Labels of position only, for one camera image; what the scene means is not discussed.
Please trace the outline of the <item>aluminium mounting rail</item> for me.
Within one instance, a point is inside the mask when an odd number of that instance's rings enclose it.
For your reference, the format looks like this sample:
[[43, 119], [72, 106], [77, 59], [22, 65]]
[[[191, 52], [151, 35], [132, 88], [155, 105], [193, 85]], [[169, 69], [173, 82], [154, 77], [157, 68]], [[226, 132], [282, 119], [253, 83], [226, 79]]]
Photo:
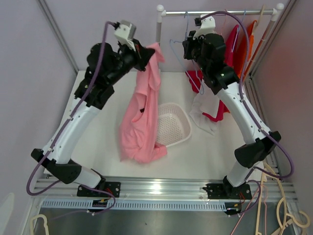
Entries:
[[[40, 178], [35, 182], [34, 191], [38, 192], [55, 182], [55, 177]], [[125, 200], [155, 200], [155, 201], [207, 201], [208, 196], [202, 188], [208, 183], [220, 181], [186, 180], [186, 179], [156, 179], [156, 178], [132, 178], [132, 177], [106, 177], [106, 181], [120, 182], [121, 193], [118, 199]], [[278, 183], [268, 179], [264, 183], [268, 190], [268, 200], [278, 202], [282, 197]], [[282, 183], [286, 199], [297, 202], [298, 197], [292, 183]], [[57, 183], [52, 188], [42, 193], [49, 197], [59, 198], [76, 197], [78, 184]]]

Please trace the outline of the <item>lavender blue wire hanger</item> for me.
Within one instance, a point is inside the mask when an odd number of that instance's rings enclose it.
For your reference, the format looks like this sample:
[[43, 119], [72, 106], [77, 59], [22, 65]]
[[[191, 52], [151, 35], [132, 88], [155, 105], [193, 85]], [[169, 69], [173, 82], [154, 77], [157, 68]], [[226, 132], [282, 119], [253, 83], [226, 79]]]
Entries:
[[[243, 17], [242, 17], [242, 23], [244, 22], [245, 17], [246, 17], [246, 9], [244, 10], [244, 14], [243, 14]], [[240, 28], [241, 28], [241, 26], [238, 25], [231, 52], [234, 52], [234, 50], [236, 48], [237, 40], [238, 40], [238, 36], [239, 36], [239, 32], [240, 32]]]

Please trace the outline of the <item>aluminium frame post left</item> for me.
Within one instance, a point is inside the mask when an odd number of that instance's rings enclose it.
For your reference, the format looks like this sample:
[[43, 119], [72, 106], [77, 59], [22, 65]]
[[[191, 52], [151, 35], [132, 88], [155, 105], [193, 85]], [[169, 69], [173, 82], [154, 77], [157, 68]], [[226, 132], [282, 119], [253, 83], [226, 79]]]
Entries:
[[67, 61], [69, 62], [69, 65], [71, 66], [72, 70], [77, 74], [79, 71], [78, 65], [71, 53], [71, 50], [63, 36], [63, 33], [61, 32], [57, 24], [57, 21], [55, 20], [55, 17], [53, 16], [52, 11], [50, 10], [47, 2], [45, 0], [35, 0], [35, 2], [38, 4], [63, 54], [65, 55]]

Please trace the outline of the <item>white and silver clothes rack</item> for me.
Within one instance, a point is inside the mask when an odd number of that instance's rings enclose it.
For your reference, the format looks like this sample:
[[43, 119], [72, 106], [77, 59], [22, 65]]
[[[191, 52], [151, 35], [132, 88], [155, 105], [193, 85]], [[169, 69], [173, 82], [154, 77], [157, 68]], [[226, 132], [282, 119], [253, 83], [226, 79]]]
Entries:
[[[261, 9], [253, 9], [253, 10], [246, 10], [246, 16], [250, 16], [250, 15], [258, 15], [260, 14], [260, 10]], [[161, 31], [162, 31], [162, 22], [163, 22], [163, 18], [167, 17], [167, 16], [200, 16], [202, 14], [204, 14], [205, 16], [208, 14], [213, 14], [215, 13], [215, 10], [213, 11], [167, 11], [165, 10], [164, 6], [159, 4], [156, 7], [156, 42], [160, 43], [161, 41]], [[269, 15], [271, 16], [271, 14], [273, 13], [273, 8], [269, 8], [269, 9], [265, 9], [264, 11], [264, 15]], [[244, 14], [244, 10], [220, 10], [219, 11], [220, 15], [228, 15], [228, 14], [232, 14], [232, 15], [238, 15], [238, 16], [243, 16]]]

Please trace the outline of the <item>white t shirt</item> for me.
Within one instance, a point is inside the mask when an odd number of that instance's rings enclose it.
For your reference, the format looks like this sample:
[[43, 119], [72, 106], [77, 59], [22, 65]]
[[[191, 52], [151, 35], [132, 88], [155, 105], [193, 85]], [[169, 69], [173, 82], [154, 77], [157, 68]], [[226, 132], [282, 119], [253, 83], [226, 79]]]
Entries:
[[191, 111], [189, 113], [196, 126], [211, 135], [215, 135], [218, 124], [206, 115], [209, 115], [212, 118], [217, 117], [219, 101], [220, 100], [217, 96], [211, 91], [205, 91], [204, 94], [197, 94], [193, 100]]

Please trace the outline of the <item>white perforated plastic basket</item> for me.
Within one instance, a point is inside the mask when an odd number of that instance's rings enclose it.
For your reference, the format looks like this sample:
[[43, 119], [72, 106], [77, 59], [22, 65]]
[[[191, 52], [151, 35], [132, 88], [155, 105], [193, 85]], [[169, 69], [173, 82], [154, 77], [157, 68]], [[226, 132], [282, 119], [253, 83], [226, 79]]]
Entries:
[[187, 113], [176, 103], [158, 106], [157, 143], [167, 148], [188, 140], [192, 126]]

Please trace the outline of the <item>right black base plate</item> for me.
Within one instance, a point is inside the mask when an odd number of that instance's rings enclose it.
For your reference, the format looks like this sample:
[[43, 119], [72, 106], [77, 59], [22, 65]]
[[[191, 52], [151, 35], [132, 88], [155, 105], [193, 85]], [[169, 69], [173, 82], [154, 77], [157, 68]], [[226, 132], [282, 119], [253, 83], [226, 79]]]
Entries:
[[232, 187], [222, 183], [208, 183], [202, 189], [207, 193], [208, 199], [252, 199], [249, 184]]

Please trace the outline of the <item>orange t shirt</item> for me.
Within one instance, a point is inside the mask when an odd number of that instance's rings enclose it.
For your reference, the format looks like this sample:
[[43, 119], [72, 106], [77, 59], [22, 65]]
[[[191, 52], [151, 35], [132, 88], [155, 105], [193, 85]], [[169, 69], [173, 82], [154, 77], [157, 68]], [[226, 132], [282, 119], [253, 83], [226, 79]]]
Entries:
[[246, 43], [246, 38], [245, 36], [240, 42], [240, 45], [234, 55], [234, 70], [237, 74], [237, 76], [240, 78], [242, 71], [243, 71], [243, 66], [246, 60], [246, 52], [248, 52], [248, 60], [251, 58], [251, 52], [252, 52], [252, 47], [254, 44], [254, 31], [255, 28], [257, 27], [257, 20], [254, 20], [247, 28], [247, 34], [248, 34], [248, 39], [249, 39], [249, 46], [248, 46], [248, 51], [246, 50], [247, 43]]

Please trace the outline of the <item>aluminium frame post right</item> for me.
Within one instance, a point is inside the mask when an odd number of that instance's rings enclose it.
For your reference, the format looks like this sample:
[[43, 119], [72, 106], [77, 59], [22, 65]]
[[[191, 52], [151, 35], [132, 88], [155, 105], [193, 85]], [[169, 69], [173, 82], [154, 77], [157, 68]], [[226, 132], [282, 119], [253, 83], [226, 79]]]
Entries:
[[256, 74], [261, 61], [264, 59], [271, 44], [280, 32], [283, 23], [286, 21], [297, 2], [297, 0], [289, 0], [286, 4], [279, 3], [273, 8], [271, 19], [254, 51], [253, 56], [251, 57], [249, 65], [246, 68], [245, 77], [252, 79], [252, 77]]

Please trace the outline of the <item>beige wooden hanger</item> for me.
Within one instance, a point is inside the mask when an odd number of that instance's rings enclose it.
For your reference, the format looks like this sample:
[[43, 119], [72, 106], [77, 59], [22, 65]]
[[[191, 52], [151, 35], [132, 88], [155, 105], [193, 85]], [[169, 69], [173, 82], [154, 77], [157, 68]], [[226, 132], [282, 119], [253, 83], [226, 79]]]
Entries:
[[[255, 38], [255, 37], [254, 37], [254, 33], [255, 33], [256, 29], [258, 28], [260, 22], [262, 21], [265, 8], [266, 8], [266, 5], [263, 4], [263, 5], [262, 5], [262, 8], [261, 8], [261, 10], [260, 10], [259, 18], [258, 18], [258, 19], [256, 20], [256, 22], [253, 24], [252, 32], [251, 32], [251, 36], [252, 36], [252, 38], [253, 38], [253, 41], [254, 41], [254, 38]], [[260, 45], [258, 45], [258, 46], [256, 47], [256, 49], [255, 49], [255, 51], [254, 51], [254, 54], [253, 54], [253, 55], [251, 56], [251, 58], [250, 58], [250, 62], [249, 62], [249, 66], [250, 66], [250, 67], [252, 66], [253, 62], [255, 61], [255, 57], [256, 57], [256, 55], [257, 55], [257, 53], [258, 53], [259, 47], [260, 47]]]

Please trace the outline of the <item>pink wire hanger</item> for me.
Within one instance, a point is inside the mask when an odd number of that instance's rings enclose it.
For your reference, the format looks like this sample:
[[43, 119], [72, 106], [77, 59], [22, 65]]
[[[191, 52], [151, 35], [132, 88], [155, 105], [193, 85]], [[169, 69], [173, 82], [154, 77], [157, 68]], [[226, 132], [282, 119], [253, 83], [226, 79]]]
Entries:
[[227, 22], [227, 15], [224, 15], [223, 24], [216, 30], [216, 32], [215, 32], [216, 34], [219, 34], [219, 35], [222, 35], [222, 34], [223, 34], [223, 31], [224, 31], [226, 22]]

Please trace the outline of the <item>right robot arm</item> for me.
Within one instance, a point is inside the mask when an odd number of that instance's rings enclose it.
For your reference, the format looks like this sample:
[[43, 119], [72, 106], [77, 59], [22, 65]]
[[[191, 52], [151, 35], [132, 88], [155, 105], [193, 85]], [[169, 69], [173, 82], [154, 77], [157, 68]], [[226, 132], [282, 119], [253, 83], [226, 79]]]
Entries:
[[223, 194], [227, 199], [234, 198], [244, 191], [253, 167], [273, 151], [281, 135], [262, 122], [244, 95], [234, 69], [224, 62], [226, 45], [221, 35], [198, 36], [192, 30], [182, 45], [184, 59], [197, 63], [203, 74], [203, 83], [226, 105], [243, 135], [245, 144], [235, 149], [236, 162], [223, 179]]

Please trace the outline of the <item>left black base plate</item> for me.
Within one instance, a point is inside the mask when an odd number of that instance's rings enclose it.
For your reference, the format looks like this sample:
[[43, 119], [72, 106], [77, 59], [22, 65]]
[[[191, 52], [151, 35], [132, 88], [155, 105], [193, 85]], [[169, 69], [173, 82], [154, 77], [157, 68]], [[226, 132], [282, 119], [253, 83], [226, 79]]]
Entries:
[[120, 182], [101, 182], [96, 188], [90, 188], [84, 185], [79, 185], [77, 190], [78, 197], [116, 197], [118, 198], [121, 192]]

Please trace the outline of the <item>magenta t shirt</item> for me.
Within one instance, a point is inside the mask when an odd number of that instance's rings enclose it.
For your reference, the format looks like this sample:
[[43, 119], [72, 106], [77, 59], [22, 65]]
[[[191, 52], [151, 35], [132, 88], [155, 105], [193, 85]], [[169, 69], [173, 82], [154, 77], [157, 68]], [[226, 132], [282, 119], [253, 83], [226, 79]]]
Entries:
[[[233, 60], [234, 60], [234, 50], [237, 46], [237, 38], [239, 35], [239, 26], [236, 25], [232, 29], [228, 39], [226, 40], [226, 50], [225, 50], [225, 62], [228, 66], [233, 66]], [[195, 93], [199, 93], [201, 90], [201, 82], [203, 79], [202, 72], [200, 70], [188, 70], [185, 72], [185, 74], [189, 77], [188, 81], [191, 84], [192, 91]], [[201, 111], [201, 114], [205, 117], [209, 118], [213, 122], [218, 122], [223, 120], [224, 113], [229, 113], [228, 108], [220, 101], [218, 103], [217, 109], [214, 108], [214, 112], [211, 112], [212, 114], [209, 114], [209, 111]]]

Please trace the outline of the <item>light pink t shirt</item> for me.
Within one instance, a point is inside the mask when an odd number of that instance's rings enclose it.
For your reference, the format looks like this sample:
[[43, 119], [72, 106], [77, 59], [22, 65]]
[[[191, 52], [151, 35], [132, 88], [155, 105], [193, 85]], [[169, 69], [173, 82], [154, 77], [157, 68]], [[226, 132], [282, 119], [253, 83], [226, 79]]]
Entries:
[[136, 86], [119, 126], [120, 159], [141, 164], [156, 161], [167, 154], [165, 145], [157, 142], [158, 97], [161, 78], [159, 62], [165, 59], [158, 43], [148, 48], [155, 52], [145, 71], [138, 71]]

